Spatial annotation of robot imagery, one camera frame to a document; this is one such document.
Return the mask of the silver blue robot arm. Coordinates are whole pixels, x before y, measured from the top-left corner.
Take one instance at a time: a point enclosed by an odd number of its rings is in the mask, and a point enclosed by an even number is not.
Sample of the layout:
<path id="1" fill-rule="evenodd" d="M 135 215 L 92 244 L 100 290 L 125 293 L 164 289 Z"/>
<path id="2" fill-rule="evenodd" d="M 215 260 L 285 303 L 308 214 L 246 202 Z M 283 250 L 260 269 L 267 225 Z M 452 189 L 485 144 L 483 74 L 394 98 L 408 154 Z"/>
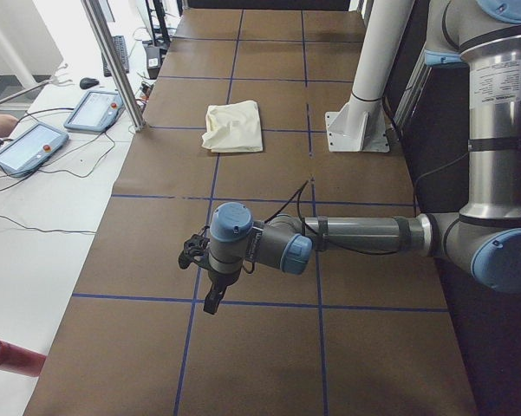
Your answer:
<path id="1" fill-rule="evenodd" d="M 207 270 L 213 314 L 244 262 L 301 274 L 312 251 L 369 255 L 416 250 L 443 257 L 499 292 L 521 293 L 521 1 L 433 1 L 425 62 L 469 68 L 469 195 L 458 212 L 414 218 L 257 221 L 240 203 L 220 205 L 208 237 L 186 243 L 181 266 Z"/>

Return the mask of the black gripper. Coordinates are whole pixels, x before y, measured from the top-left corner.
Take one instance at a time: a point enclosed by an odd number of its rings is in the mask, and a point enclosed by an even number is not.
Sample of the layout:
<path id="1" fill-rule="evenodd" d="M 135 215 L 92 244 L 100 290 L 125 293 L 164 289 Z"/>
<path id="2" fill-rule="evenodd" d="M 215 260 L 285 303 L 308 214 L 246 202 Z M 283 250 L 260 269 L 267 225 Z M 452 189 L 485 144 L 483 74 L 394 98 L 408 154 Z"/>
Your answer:
<path id="1" fill-rule="evenodd" d="M 220 272 L 210 266 L 208 277 L 212 286 L 205 297 L 203 310 L 210 315 L 215 315 L 219 304 L 225 296 L 225 288 L 233 285 L 239 279 L 239 269 L 230 272 Z"/>

